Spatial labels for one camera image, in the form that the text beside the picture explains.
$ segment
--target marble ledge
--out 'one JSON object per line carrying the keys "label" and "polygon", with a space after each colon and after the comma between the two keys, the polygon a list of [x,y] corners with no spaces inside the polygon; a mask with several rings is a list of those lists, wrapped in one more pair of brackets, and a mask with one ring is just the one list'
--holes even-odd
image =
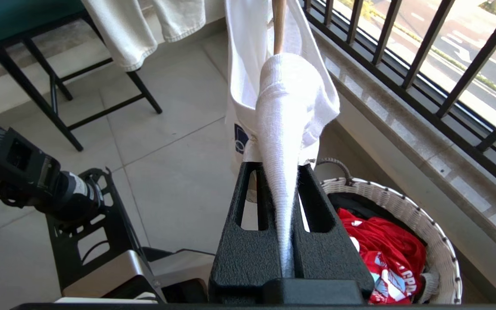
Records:
{"label": "marble ledge", "polygon": [[313,33],[338,92],[496,242],[496,178],[332,41]]}

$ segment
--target metal railing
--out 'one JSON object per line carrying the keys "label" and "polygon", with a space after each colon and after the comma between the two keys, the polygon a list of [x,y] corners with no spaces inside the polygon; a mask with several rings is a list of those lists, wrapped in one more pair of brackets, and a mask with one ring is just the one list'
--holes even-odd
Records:
{"label": "metal railing", "polygon": [[455,0],[441,1],[412,63],[386,48],[401,0],[391,0],[378,41],[357,26],[363,1],[353,1],[351,16],[334,11],[334,0],[301,0],[301,5],[311,24],[496,177],[496,127],[459,100],[496,50],[496,29],[447,92],[420,69]]}

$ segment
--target laundry basket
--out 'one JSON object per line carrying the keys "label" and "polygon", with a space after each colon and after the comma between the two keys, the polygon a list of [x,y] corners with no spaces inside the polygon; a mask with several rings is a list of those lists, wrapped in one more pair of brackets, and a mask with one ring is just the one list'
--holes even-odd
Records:
{"label": "laundry basket", "polygon": [[428,244],[426,246],[427,266],[439,273],[437,294],[433,295],[429,302],[431,304],[460,304],[462,281],[459,263],[451,241],[443,233],[439,224],[407,196],[380,184],[353,178],[347,167],[336,159],[323,158],[317,161],[317,165],[323,163],[338,165],[345,175],[344,178],[322,181],[321,186],[326,194],[350,192],[364,196],[388,210]]}

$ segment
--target red t-shirt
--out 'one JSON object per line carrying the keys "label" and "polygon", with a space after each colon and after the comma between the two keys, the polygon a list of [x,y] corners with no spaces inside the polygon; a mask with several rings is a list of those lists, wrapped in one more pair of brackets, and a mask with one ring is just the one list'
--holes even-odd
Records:
{"label": "red t-shirt", "polygon": [[372,304],[410,304],[422,288],[420,274],[426,261],[425,246],[411,233],[388,220],[363,220],[340,208],[346,231],[360,244],[360,255],[374,279]]}

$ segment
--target floor tile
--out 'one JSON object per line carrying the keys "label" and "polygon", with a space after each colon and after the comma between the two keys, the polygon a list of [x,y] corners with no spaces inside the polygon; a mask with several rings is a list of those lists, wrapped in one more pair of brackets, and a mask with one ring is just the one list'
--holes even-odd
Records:
{"label": "floor tile", "polygon": [[[51,104],[50,95],[43,95],[47,104]],[[57,102],[62,102],[64,100],[63,95],[60,92],[57,92]],[[25,102],[19,106],[16,106],[10,110],[0,113],[0,126],[3,128],[8,128],[11,124],[14,124],[24,118],[28,118],[34,114],[41,114],[40,108],[33,102]]]}
{"label": "floor tile", "polygon": [[[139,75],[164,112],[155,114],[143,99],[108,116],[124,164],[225,115],[226,83],[198,46],[146,63]],[[136,94],[127,76],[101,89],[106,108]]]}
{"label": "floor tile", "polygon": [[236,182],[220,119],[126,167],[151,247],[215,253]]}
{"label": "floor tile", "polygon": [[35,212],[1,228],[0,309],[60,296],[45,216]]}
{"label": "floor tile", "polygon": [[148,239],[146,239],[146,232],[143,228],[143,222],[139,216],[139,210],[137,210],[137,205],[131,193],[130,182],[127,180],[126,171],[124,169],[118,169],[112,173],[112,180],[118,190],[120,199],[122,199],[122,204],[126,208],[127,215],[130,218],[130,222],[133,225],[133,229],[139,239],[142,247],[148,247]]}
{"label": "floor tile", "polygon": [[99,88],[125,75],[124,70],[112,62],[89,72],[89,74],[73,79],[69,83],[65,83],[65,85],[72,96],[84,96],[85,94],[97,92]]}
{"label": "floor tile", "polygon": [[229,45],[228,45],[227,32],[223,31],[220,34],[209,37],[202,43],[204,51],[208,57],[219,70],[219,73],[227,80],[228,65],[229,65]]}
{"label": "floor tile", "polygon": [[[59,116],[67,125],[102,111],[98,92],[75,98],[59,106]],[[99,118],[72,131],[84,147],[77,151],[44,114],[34,114],[13,123],[18,131],[36,147],[61,163],[61,169],[80,173],[91,167],[122,166],[107,118]]]}

